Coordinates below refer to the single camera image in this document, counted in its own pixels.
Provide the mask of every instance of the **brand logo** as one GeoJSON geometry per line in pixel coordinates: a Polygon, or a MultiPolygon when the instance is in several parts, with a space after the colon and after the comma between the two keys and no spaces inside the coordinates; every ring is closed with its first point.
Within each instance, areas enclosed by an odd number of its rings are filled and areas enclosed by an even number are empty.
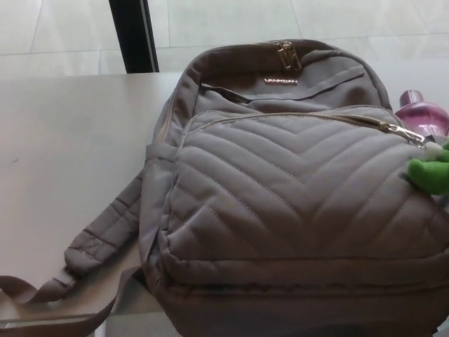
{"type": "Polygon", "coordinates": [[[296,79],[264,79],[266,84],[280,84],[282,86],[295,86],[296,79]]]}

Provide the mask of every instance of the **green plush toy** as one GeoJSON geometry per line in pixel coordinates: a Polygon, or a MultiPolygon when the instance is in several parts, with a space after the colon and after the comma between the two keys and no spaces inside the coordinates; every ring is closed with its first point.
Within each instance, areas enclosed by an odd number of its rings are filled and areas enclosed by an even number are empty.
{"type": "Polygon", "coordinates": [[[408,177],[424,192],[449,194],[449,142],[443,147],[426,143],[426,160],[410,160],[408,177]]]}

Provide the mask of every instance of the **black frame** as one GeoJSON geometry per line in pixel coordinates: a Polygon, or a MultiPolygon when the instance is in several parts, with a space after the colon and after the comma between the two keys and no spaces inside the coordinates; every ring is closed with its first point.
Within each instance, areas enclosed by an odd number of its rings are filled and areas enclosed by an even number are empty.
{"type": "Polygon", "coordinates": [[[147,0],[109,0],[126,72],[159,72],[147,0]]]}

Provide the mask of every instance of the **white tile floor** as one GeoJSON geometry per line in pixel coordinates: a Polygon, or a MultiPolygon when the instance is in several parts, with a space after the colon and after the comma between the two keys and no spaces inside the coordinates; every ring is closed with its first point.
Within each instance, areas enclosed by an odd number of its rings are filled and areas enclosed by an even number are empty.
{"type": "MultiPolygon", "coordinates": [[[[213,46],[308,38],[368,61],[449,58],[449,0],[148,0],[161,71],[213,46]]],[[[0,0],[0,79],[125,69],[108,0],[0,0]]]]}

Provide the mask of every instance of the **backpack strap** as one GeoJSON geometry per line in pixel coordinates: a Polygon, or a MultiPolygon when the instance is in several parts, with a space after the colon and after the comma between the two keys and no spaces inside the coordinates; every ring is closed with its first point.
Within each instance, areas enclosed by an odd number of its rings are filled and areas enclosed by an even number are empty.
{"type": "MultiPolygon", "coordinates": [[[[142,179],[153,159],[173,161],[176,147],[163,143],[147,146],[145,167],[115,200],[80,234],[64,252],[66,267],[58,275],[36,289],[23,279],[0,275],[0,290],[16,303],[44,303],[63,299],[86,275],[101,267],[121,248],[135,239],[139,232],[140,193],[142,179]]],[[[149,242],[157,235],[157,227],[151,231],[149,242]]],[[[122,272],[116,296],[101,311],[83,321],[59,324],[44,324],[0,329],[1,337],[82,337],[96,330],[103,323],[116,297],[130,279],[141,277],[140,267],[122,272]]]]}
{"type": "Polygon", "coordinates": [[[100,267],[138,235],[142,172],[64,252],[66,267],[41,288],[17,277],[0,275],[0,290],[16,303],[53,302],[64,298],[87,274],[100,267]]]}
{"type": "Polygon", "coordinates": [[[15,328],[0,329],[1,337],[86,337],[96,330],[101,323],[103,323],[114,307],[117,296],[127,286],[129,281],[138,277],[142,272],[140,267],[134,267],[127,269],[121,273],[119,287],[117,294],[101,311],[88,319],[70,322],[70,323],[56,323],[56,324],[42,324],[42,325],[30,325],[19,326],[15,328]]]}

